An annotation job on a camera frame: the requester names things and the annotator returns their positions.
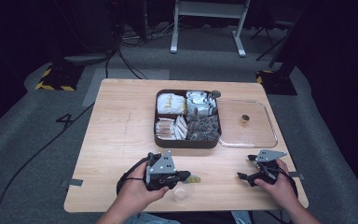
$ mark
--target transparent lid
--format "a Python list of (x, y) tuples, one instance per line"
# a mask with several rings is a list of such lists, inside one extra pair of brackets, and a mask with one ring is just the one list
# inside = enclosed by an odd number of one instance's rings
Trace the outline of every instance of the transparent lid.
[(266, 107), (258, 101), (219, 100), (217, 108), (224, 147), (275, 147), (278, 138)]

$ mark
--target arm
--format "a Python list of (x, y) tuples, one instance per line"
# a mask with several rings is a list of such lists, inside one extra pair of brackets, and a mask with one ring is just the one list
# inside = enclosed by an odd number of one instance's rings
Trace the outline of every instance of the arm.
[[(129, 178), (143, 178), (146, 163), (138, 166)], [(142, 212), (150, 203), (164, 197), (168, 187), (148, 191), (143, 180), (128, 179), (109, 209), (98, 220), (98, 224), (124, 223), (130, 216)]]
[[(287, 173), (287, 165), (277, 159), (278, 165)], [(282, 174), (278, 175), (278, 180), (274, 185), (270, 185), (261, 179), (256, 179), (255, 183), (268, 192), (274, 201), (287, 211), (293, 223), (320, 223), (297, 199), (289, 180)]]

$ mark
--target table leg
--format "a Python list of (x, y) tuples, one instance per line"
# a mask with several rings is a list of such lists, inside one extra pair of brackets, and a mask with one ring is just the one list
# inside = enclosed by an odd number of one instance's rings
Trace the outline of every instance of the table leg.
[(245, 52), (245, 49), (243, 48), (243, 45), (242, 45), (242, 42), (240, 39), (240, 35), (241, 35), (243, 23), (246, 18), (246, 14), (248, 13), (249, 3), (250, 3), (250, 0), (247, 0), (245, 2), (245, 4), (243, 5), (243, 10), (241, 13), (240, 22), (238, 23), (237, 31), (232, 32), (232, 36), (234, 37), (234, 41), (235, 41), (235, 45), (237, 46), (238, 53), (240, 54), (240, 57), (242, 57), (242, 58), (246, 56), (246, 52)]
[(171, 53), (176, 53), (178, 50), (178, 23), (179, 23), (179, 0), (176, 0), (175, 15), (173, 22), (173, 34), (171, 42)]

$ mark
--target person's right hand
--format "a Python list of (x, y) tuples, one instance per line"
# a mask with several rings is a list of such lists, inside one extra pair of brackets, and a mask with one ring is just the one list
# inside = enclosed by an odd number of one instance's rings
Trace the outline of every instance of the person's right hand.
[[(286, 163), (279, 159), (277, 159), (276, 162), (279, 167), (289, 174)], [(288, 210), (293, 206), (300, 205), (300, 202), (293, 191), (292, 185), (283, 174), (278, 174), (278, 179), (274, 185), (270, 185), (261, 179), (256, 179), (255, 183), (260, 186), (260, 188), (268, 192), (275, 202), (285, 210)]]

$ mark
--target white stand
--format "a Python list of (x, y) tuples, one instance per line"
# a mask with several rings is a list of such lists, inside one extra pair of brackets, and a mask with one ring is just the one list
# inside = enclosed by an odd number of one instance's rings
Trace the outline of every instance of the white stand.
[(248, 12), (250, 0), (245, 0), (244, 4), (222, 4), (222, 3), (205, 3), (205, 2), (187, 2), (176, 0), (174, 26), (171, 42), (171, 53), (176, 53), (178, 48), (178, 22), (179, 15), (184, 16), (203, 16), (203, 17), (219, 17), (240, 19), (237, 31), (233, 31), (235, 44), (241, 57), (245, 57), (246, 53), (240, 40), (240, 34), (243, 22)]

